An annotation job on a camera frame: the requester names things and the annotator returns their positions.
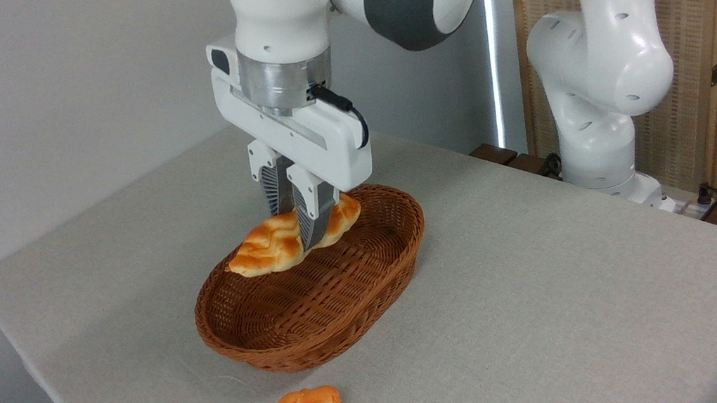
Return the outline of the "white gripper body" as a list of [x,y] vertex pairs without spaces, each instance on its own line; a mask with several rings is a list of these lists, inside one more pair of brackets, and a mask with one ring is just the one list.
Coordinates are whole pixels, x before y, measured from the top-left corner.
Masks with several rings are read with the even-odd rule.
[[206,54],[217,107],[233,126],[341,191],[368,180],[372,151],[359,146],[363,132],[354,115],[320,100],[285,117],[259,109],[242,94],[233,37],[209,44]]

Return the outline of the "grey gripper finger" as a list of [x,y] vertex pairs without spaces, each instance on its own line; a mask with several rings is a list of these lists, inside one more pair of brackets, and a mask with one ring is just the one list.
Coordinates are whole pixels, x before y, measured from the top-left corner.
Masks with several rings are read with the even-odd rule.
[[338,203],[338,191],[300,165],[286,170],[292,190],[304,250],[316,247],[324,238],[330,215]]
[[260,140],[250,143],[247,150],[252,178],[258,181],[271,215],[292,212],[294,194],[286,170],[293,161]]

